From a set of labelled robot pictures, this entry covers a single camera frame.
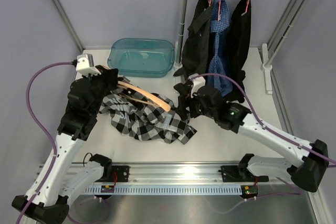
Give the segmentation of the black white checkered shirt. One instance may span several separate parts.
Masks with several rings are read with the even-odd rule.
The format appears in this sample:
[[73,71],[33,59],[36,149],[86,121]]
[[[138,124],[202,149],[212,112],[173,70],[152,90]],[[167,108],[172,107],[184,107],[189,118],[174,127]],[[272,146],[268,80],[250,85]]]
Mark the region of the black white checkered shirt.
[[141,93],[118,87],[103,98],[101,114],[109,114],[111,125],[122,135],[138,141],[163,140],[186,144],[197,130],[173,110],[166,112]]

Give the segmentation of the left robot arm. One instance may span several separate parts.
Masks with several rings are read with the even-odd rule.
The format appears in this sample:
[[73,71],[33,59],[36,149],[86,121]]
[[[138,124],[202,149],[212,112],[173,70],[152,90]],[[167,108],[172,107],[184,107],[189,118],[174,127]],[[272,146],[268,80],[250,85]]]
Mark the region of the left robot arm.
[[94,67],[98,73],[74,81],[68,93],[68,103],[61,118],[52,150],[31,188],[15,196],[12,207],[23,216],[40,223],[63,223],[70,206],[94,182],[108,181],[113,174],[112,160],[95,154],[73,178],[64,181],[72,161],[85,145],[97,123],[102,100],[118,83],[118,69]]

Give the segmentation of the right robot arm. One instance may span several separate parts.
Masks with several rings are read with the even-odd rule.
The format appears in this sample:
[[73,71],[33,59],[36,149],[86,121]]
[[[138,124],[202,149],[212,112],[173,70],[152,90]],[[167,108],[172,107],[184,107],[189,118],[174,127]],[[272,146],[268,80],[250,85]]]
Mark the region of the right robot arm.
[[329,166],[328,147],[321,140],[310,142],[256,119],[247,107],[227,102],[220,92],[205,84],[178,83],[175,111],[183,119],[205,116],[224,130],[247,136],[278,153],[280,158],[246,154],[237,166],[242,180],[252,177],[284,177],[299,188],[315,193]]

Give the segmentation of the wooden hanger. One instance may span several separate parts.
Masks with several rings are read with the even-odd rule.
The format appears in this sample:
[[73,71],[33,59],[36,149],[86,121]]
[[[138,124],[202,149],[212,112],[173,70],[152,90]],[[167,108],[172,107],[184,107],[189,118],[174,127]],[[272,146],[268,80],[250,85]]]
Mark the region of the wooden hanger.
[[150,99],[152,102],[154,102],[157,106],[161,107],[166,112],[171,110],[171,106],[168,103],[166,103],[165,101],[161,100],[160,98],[154,96],[153,94],[151,94],[151,93],[149,93],[145,90],[142,90],[142,89],[140,89],[136,86],[133,86],[131,84],[128,84],[128,83],[125,83],[125,82],[122,82],[122,81],[118,81],[118,85],[121,86],[121,87],[126,87],[126,88],[129,88],[129,89],[132,89],[132,90],[142,94],[143,96],[145,96],[147,99]]

